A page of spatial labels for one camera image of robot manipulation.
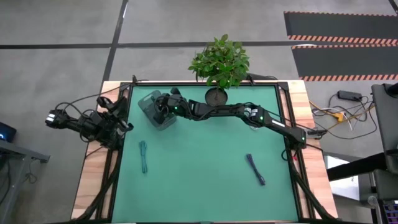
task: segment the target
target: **orange striped tape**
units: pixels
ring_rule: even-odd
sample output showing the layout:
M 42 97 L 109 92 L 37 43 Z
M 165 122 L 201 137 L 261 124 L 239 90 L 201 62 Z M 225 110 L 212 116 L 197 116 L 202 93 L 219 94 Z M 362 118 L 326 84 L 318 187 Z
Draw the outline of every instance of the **orange striped tape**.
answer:
M 325 14 L 325 15 L 344 15 L 344 16 L 383 16 L 383 17 L 397 17 L 396 15 L 382 15 L 382 14 L 284 11 L 284 14 L 286 14 L 286 13 Z
M 299 77 L 306 82 L 315 81 L 361 81 L 361 80 L 398 80 L 398 74 L 387 75 L 319 75 Z
M 355 48 L 355 47 L 397 47 L 392 44 L 340 44 L 340 45 L 295 45 L 292 49 L 325 49 L 325 48 Z
M 349 44 L 391 44 L 396 46 L 398 39 L 359 38 L 359 37 L 325 37 L 312 35 L 288 35 L 290 40 L 312 40 L 327 42 L 342 42 Z

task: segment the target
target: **green table mat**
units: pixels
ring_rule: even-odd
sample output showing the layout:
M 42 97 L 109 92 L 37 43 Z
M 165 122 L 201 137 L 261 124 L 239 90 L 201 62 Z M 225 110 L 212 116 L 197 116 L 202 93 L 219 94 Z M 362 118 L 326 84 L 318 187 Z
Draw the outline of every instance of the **green table mat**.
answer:
M 138 107 L 154 90 L 132 92 L 112 222 L 297 221 L 284 140 L 270 129 L 251 129 L 239 118 L 177 121 L 156 130 Z M 178 86 L 188 100 L 205 102 L 207 86 Z M 231 88 L 227 104 L 251 101 L 279 113 L 274 86 Z M 141 169 L 139 142 L 147 143 L 148 173 Z M 266 180 L 261 186 L 246 159 L 252 154 Z

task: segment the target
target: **desk leg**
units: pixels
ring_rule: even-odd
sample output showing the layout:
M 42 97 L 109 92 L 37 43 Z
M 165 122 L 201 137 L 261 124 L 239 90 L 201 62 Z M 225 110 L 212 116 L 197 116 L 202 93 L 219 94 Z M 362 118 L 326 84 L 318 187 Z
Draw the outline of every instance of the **desk leg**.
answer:
M 386 170 L 386 158 L 384 153 L 379 153 L 363 159 L 358 159 L 347 164 L 329 168 L 328 172 L 329 181 L 344 179 L 358 174 L 373 172 L 375 169 Z
M 9 223 L 11 211 L 14 208 L 15 202 L 18 197 L 18 193 L 21 189 L 22 184 L 24 183 L 25 174 L 29 168 L 30 162 L 31 162 L 30 157 L 25 156 L 22 158 L 22 164 L 18 168 L 18 171 L 15 173 L 15 178 L 12 179 L 11 182 L 11 188 L 8 194 L 6 195 L 4 201 L 4 211 L 0 216 L 0 224 Z

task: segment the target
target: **blue cable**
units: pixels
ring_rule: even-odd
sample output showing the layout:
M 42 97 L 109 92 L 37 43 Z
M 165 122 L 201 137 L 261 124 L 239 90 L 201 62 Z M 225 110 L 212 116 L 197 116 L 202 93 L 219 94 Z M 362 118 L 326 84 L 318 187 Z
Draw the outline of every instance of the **blue cable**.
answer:
M 145 174 L 146 172 L 148 172 L 146 161 L 147 143 L 145 141 L 139 142 L 139 149 L 141 151 L 142 173 Z

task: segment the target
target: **power adapter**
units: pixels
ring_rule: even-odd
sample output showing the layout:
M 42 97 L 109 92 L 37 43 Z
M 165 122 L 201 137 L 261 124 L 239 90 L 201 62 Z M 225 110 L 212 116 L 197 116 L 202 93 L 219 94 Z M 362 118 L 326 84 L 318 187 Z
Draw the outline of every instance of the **power adapter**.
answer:
M 337 97 L 341 100 L 351 100 L 351 101 L 360 102 L 362 99 L 362 94 L 340 90 L 337 92 Z

